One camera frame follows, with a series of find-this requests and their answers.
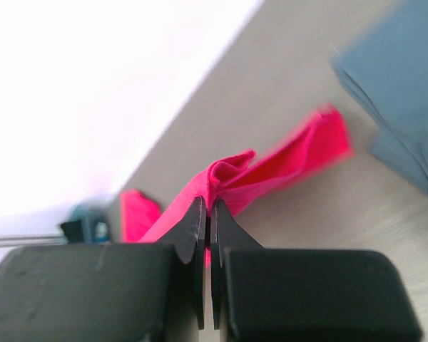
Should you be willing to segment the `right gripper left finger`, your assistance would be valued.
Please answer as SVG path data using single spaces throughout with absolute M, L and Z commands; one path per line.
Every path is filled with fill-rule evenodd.
M 0 262 L 0 341 L 197 341 L 206 206 L 158 241 L 11 250 Z

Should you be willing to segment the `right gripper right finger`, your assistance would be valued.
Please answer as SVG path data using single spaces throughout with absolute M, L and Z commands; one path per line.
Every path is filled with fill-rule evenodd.
M 218 200 L 210 218 L 214 327 L 222 341 L 420 341 L 402 278 L 364 249 L 270 249 Z

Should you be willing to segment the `grey blue t shirt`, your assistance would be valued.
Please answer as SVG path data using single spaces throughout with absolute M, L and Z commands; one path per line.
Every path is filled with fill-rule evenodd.
M 403 3 L 332 67 L 379 127 L 371 153 L 428 195 L 428 1 Z

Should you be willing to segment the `pink red t shirt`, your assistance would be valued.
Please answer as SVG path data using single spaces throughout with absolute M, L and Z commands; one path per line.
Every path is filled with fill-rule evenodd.
M 120 194 L 121 242 L 155 242 L 178 223 L 196 197 L 208 209 L 216 199 L 232 215 L 258 197 L 283 189 L 353 154 L 347 124 L 332 105 L 313 112 L 274 152 L 257 160 L 254 150 L 214 161 L 192 178 L 166 210 L 138 190 Z

